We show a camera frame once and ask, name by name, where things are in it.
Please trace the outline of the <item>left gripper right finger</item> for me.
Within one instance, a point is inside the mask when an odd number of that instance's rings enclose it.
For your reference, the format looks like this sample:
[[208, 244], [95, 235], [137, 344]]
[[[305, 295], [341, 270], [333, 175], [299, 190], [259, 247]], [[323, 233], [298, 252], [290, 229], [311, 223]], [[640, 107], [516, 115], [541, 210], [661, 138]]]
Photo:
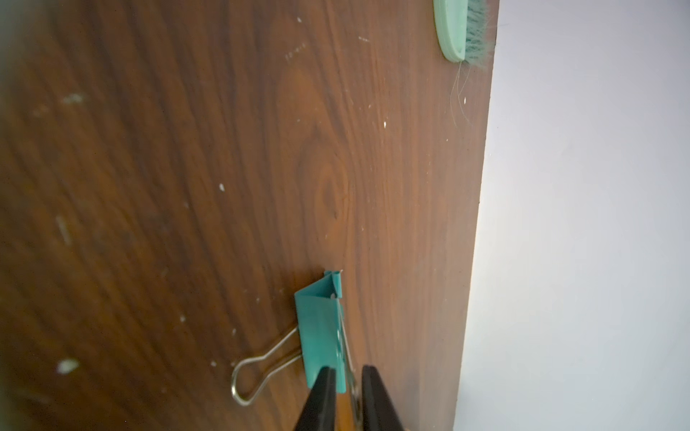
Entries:
[[363, 429], [365, 431], [404, 431], [404, 426], [375, 366], [363, 366], [361, 385]]

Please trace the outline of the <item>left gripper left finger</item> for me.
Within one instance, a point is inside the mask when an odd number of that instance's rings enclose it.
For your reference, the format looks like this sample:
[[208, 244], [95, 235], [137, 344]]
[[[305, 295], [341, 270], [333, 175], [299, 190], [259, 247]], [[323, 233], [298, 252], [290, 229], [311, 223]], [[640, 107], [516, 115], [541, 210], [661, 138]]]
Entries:
[[334, 431], [336, 371], [323, 367], [302, 409], [294, 431]]

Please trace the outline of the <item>teal binder clip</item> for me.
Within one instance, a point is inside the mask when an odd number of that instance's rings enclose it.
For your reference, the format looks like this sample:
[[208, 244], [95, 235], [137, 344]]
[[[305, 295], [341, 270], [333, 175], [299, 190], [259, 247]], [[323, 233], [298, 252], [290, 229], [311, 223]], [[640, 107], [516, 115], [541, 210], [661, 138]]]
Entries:
[[[296, 325], [264, 353], [236, 363], [231, 375], [231, 392], [237, 404], [243, 407], [252, 405], [272, 377], [298, 361], [303, 364], [308, 388], [316, 385], [318, 373], [328, 367], [336, 373], [336, 393], [347, 393], [352, 400], [357, 400], [359, 388], [351, 363], [341, 303], [341, 275], [340, 270], [326, 271], [322, 278], [296, 291]], [[299, 337], [298, 352], [284, 357], [270, 368], [248, 394], [241, 393], [238, 380], [243, 368], [265, 361], [294, 336]]]

